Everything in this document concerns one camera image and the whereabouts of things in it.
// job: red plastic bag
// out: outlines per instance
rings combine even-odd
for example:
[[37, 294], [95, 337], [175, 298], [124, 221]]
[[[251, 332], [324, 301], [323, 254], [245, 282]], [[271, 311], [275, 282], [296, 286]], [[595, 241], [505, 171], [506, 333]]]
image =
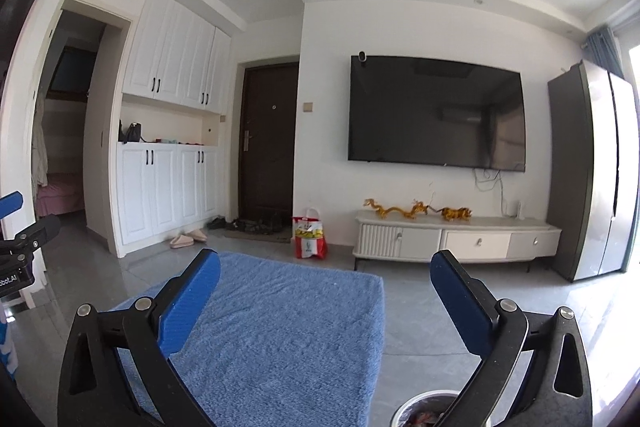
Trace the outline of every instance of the red plastic bag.
[[296, 241], [296, 257], [298, 259], [306, 259], [313, 256], [320, 259], [325, 258], [326, 240], [322, 229], [322, 221], [320, 221], [320, 216], [318, 216], [316, 210], [309, 208], [304, 216], [294, 217], [293, 230]]

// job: golden dragon figurine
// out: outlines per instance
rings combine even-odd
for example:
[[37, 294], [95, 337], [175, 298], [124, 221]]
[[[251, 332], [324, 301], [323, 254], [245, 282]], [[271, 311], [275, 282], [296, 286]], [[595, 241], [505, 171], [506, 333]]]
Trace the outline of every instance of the golden dragon figurine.
[[433, 208], [430, 204], [424, 204], [422, 201], [414, 200], [414, 206], [412, 206], [411, 210], [407, 211], [399, 206], [390, 206], [389, 208], [385, 208], [381, 204], [376, 203], [376, 200], [373, 198], [368, 198], [364, 200], [363, 206], [370, 206], [376, 211], [376, 214], [380, 216], [381, 219], [385, 219], [385, 217], [390, 212], [400, 212], [406, 219], [415, 219], [416, 214], [425, 213], [427, 214], [431, 209], [436, 214], [440, 214], [446, 221], [452, 221], [453, 219], [464, 219], [468, 221], [471, 217], [471, 209], [463, 206], [462, 208], [449, 208], [445, 206], [444, 208]]

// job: bed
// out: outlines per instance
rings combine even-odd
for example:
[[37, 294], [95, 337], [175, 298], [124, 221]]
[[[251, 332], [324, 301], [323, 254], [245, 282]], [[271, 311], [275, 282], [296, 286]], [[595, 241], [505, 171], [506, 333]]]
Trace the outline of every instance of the bed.
[[[170, 356], [216, 427], [366, 427], [384, 344], [382, 279], [239, 253], [220, 253], [220, 264]], [[129, 351], [120, 358], [139, 404], [159, 419]]]
[[67, 214], [84, 208], [82, 173], [53, 172], [47, 174], [47, 186], [38, 186], [36, 214]]

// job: pink bedsheet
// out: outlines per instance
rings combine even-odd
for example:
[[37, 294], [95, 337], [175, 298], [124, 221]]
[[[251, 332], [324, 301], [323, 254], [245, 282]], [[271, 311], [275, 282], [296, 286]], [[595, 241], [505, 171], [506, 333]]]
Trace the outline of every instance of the pink bedsheet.
[[66, 214], [84, 208], [82, 174], [54, 172], [47, 174], [49, 184], [38, 187], [36, 214], [38, 217], [49, 214]]

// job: gray refrigerator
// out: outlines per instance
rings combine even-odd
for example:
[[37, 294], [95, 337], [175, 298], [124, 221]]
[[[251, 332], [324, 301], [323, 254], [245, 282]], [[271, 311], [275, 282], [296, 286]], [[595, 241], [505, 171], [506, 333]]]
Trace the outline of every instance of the gray refrigerator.
[[638, 195], [631, 85], [587, 62], [549, 81], [552, 173], [546, 220], [562, 230], [554, 269], [570, 281], [622, 268]]

